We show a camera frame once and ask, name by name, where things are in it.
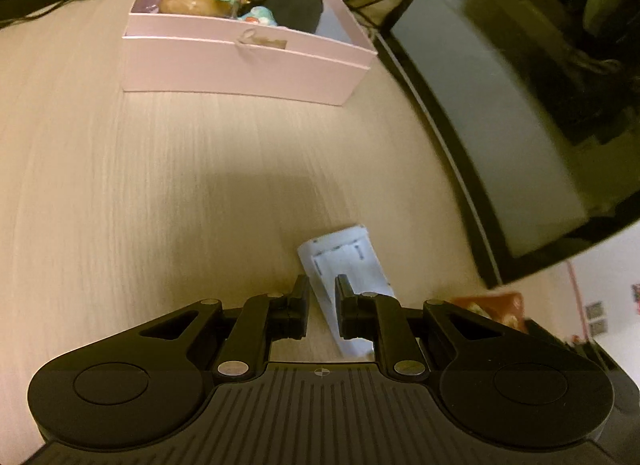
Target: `computer monitor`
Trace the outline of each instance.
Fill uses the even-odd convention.
[[[640,218],[640,0],[403,0],[378,49],[442,141],[488,285]]]

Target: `white wall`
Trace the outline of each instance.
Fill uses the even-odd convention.
[[[640,284],[640,224],[635,224],[572,259],[585,307],[602,301],[609,333],[640,330],[632,285]]]
[[[596,337],[598,343],[640,386],[640,324],[627,326],[620,332]]]
[[[553,321],[553,333],[559,339],[566,341],[572,340],[574,337],[584,339],[580,308],[578,307],[576,291],[567,262],[558,263],[535,275],[540,285],[548,289],[546,293],[546,308]]]

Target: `pink box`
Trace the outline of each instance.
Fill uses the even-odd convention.
[[[323,0],[315,34],[149,13],[157,1],[135,0],[129,13],[123,37],[125,91],[235,93],[341,105],[376,57],[342,0]],[[254,38],[286,46],[246,44]]]

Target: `metal screw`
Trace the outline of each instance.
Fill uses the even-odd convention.
[[[415,360],[401,360],[394,366],[396,373],[407,377],[417,377],[424,373],[424,364]]]
[[[218,372],[227,377],[239,377],[249,370],[249,366],[239,360],[228,360],[218,366]]]

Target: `ribbed plastic surface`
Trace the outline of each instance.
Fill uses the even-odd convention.
[[[591,443],[553,453],[493,447],[449,421],[425,387],[391,381],[380,374],[375,364],[271,363],[254,381],[220,386],[199,418],[165,441],[116,453],[80,451],[52,443],[28,463],[611,465],[614,462]]]

